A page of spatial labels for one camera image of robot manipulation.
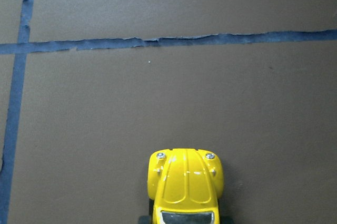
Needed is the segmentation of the yellow beetle toy car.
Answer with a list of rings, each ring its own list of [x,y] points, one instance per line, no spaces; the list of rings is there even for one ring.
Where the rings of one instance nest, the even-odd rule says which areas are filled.
[[[158,150],[150,156],[147,173],[148,215],[139,223],[233,223],[222,216],[224,190],[220,158],[193,148]]]

